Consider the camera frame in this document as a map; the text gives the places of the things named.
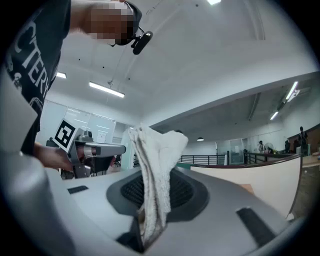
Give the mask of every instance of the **floor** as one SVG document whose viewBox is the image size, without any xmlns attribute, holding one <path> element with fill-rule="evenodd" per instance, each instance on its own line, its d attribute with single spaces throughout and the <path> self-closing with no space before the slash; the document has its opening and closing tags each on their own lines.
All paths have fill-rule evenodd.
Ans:
<svg viewBox="0 0 320 256">
<path fill-rule="evenodd" d="M 319 199 L 319 190 L 319 166 L 303 168 L 298 194 L 292 210 L 295 219 L 308 215 L 315 203 L 315 200 Z"/>
</svg>

